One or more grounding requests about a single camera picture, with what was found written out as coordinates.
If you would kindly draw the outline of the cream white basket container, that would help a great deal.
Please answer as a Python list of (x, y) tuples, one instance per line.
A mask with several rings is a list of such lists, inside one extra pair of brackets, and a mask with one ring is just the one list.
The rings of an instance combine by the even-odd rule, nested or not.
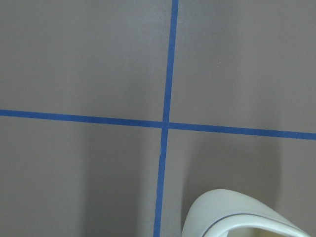
[(183, 237), (228, 237), (238, 229), (265, 230), (281, 237), (309, 235), (262, 202), (226, 189), (208, 191), (192, 204)]

